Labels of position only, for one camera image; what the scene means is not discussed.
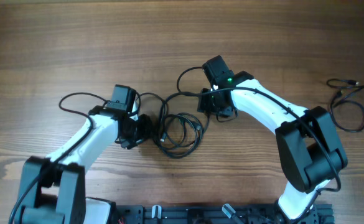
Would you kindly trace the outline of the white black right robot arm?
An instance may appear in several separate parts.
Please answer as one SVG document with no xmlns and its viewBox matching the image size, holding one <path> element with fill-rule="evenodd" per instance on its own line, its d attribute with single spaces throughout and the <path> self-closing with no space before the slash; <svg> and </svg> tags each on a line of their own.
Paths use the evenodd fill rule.
<svg viewBox="0 0 364 224">
<path fill-rule="evenodd" d="M 316 198 L 337 183 L 348 158 L 327 110 L 294 105 L 265 89 L 246 71 L 233 73 L 221 56 L 202 65 L 210 83 L 199 98 L 200 110 L 229 117 L 244 111 L 266 126 L 276 137 L 282 171 L 287 179 L 276 202 L 282 221 L 295 223 L 309 215 Z"/>
</svg>

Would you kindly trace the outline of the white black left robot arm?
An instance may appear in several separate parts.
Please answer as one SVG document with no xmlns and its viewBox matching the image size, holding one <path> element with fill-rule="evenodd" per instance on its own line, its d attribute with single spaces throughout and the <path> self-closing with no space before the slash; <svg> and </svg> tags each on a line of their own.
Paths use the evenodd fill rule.
<svg viewBox="0 0 364 224">
<path fill-rule="evenodd" d="M 113 143 L 131 149 L 149 137 L 140 94 L 115 85 L 110 100 L 83 113 L 85 124 L 46 157 L 25 161 L 9 223 L 123 223 L 115 202 L 86 196 L 85 175 Z"/>
</svg>

